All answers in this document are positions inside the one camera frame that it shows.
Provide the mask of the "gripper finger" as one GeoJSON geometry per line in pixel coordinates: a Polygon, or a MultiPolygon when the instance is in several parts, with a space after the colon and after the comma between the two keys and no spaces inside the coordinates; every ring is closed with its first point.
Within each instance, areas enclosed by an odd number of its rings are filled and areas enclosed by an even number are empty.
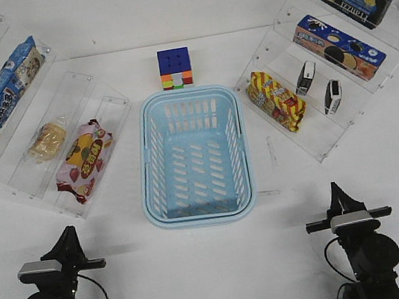
{"type": "Polygon", "coordinates": [[[339,200],[342,205],[343,213],[350,213],[355,211],[363,211],[364,204],[363,202],[354,200],[351,196],[346,194],[344,191],[341,191],[339,194],[339,200]]]}
{"type": "Polygon", "coordinates": [[[342,198],[342,190],[335,182],[332,181],[331,182],[331,206],[332,206],[333,212],[342,211],[343,205],[342,205],[341,198],[342,198]]]}

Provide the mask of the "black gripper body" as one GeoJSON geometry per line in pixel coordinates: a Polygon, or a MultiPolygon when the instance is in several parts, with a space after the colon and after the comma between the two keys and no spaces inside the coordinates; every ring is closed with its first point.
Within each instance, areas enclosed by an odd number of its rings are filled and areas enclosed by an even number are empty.
{"type": "Polygon", "coordinates": [[[72,283],[77,280],[80,271],[105,268],[106,266],[104,258],[89,259],[81,248],[51,251],[41,256],[40,260],[49,265],[58,263],[54,267],[54,271],[48,272],[45,276],[46,283],[52,286],[72,283]]]}
{"type": "Polygon", "coordinates": [[[331,230],[331,233],[340,238],[372,233],[381,226],[379,218],[389,216],[391,213],[392,207],[387,205],[370,210],[343,213],[306,224],[306,233],[331,230]]]}

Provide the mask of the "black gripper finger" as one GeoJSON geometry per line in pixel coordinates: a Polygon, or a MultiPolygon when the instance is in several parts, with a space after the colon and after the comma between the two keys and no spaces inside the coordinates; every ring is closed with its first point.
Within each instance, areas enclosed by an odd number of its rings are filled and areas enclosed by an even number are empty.
{"type": "Polygon", "coordinates": [[[77,232],[73,225],[65,227],[63,233],[52,249],[54,256],[81,253],[82,251],[77,232]]]}

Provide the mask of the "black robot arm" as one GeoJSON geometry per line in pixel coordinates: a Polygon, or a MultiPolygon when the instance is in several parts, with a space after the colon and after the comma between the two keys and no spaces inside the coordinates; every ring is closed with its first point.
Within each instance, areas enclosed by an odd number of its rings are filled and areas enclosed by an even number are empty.
{"type": "Polygon", "coordinates": [[[27,299],[75,299],[82,270],[104,268],[103,258],[88,259],[74,226],[65,227],[55,246],[39,261],[23,265],[17,274],[23,284],[34,284],[38,291],[27,299]]]}
{"type": "Polygon", "coordinates": [[[389,206],[367,209],[334,182],[331,184],[331,205],[326,218],[308,223],[307,233],[331,230],[344,249],[355,280],[348,279],[339,299],[399,299],[395,266],[399,248],[390,237],[379,234],[379,217],[391,214],[389,206]]]}

